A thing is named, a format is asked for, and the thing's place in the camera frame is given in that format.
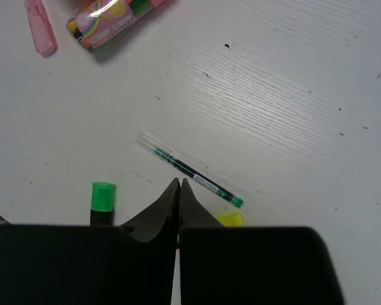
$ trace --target green pen tip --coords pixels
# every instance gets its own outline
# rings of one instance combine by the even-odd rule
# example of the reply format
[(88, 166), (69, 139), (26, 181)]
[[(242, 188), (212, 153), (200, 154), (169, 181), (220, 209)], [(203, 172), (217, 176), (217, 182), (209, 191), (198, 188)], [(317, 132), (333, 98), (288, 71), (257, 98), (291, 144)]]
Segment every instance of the green pen tip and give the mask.
[(154, 151), (157, 156), (162, 156), (164, 154), (164, 151), (159, 147), (154, 148)]
[(244, 202), (244, 200), (242, 200), (241, 198), (238, 198), (238, 197), (233, 198), (233, 205), (236, 208), (240, 208), (243, 205), (243, 202)]

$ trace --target green pen cap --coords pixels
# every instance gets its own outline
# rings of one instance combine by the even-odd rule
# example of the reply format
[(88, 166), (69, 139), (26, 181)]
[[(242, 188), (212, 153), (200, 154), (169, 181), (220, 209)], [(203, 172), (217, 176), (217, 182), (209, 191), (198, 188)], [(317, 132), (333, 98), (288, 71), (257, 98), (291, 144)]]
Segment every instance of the green pen cap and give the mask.
[(243, 202), (244, 202), (244, 200), (242, 200), (241, 198), (238, 198), (238, 197), (233, 197), (232, 201), (233, 201), (233, 205), (236, 208), (241, 207), (241, 205), (243, 205)]
[(113, 183), (94, 182), (91, 189), (91, 210), (97, 212), (113, 211), (116, 200), (116, 186)]

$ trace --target white table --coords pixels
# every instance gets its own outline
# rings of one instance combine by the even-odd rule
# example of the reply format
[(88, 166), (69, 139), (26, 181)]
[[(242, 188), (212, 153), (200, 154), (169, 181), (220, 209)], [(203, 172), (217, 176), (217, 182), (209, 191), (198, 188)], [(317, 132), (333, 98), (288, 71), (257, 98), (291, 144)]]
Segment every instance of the white table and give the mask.
[(247, 224), (314, 227), (347, 304), (381, 304), (381, 0), (176, 0), (107, 60), (68, 35), (73, 4), (46, 1), (60, 48), (43, 59), (23, 1), (0, 1), (4, 218), (88, 224), (102, 180), (130, 219), (183, 177), (145, 131), (243, 197)]

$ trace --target colorful label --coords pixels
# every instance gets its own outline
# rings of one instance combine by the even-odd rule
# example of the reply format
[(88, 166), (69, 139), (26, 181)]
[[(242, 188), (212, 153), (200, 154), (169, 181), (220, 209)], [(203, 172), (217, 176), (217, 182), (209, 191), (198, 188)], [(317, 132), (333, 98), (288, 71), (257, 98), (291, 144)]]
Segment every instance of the colorful label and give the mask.
[(201, 176), (194, 175), (193, 180), (195, 180), (197, 183), (202, 184), (205, 188), (217, 194), (218, 187), (212, 184), (211, 182), (207, 181), (206, 179), (202, 178)]
[(85, 41), (98, 48), (135, 21), (126, 0), (96, 0), (75, 17)]

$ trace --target pink marker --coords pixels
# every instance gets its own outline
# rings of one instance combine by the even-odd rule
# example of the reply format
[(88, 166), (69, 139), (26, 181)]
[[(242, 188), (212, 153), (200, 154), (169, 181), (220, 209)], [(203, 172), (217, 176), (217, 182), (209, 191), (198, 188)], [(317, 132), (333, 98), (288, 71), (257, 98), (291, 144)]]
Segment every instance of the pink marker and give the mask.
[(58, 45), (43, 2), (41, 0), (25, 0), (25, 10), (37, 52), (43, 57), (50, 56), (58, 49)]

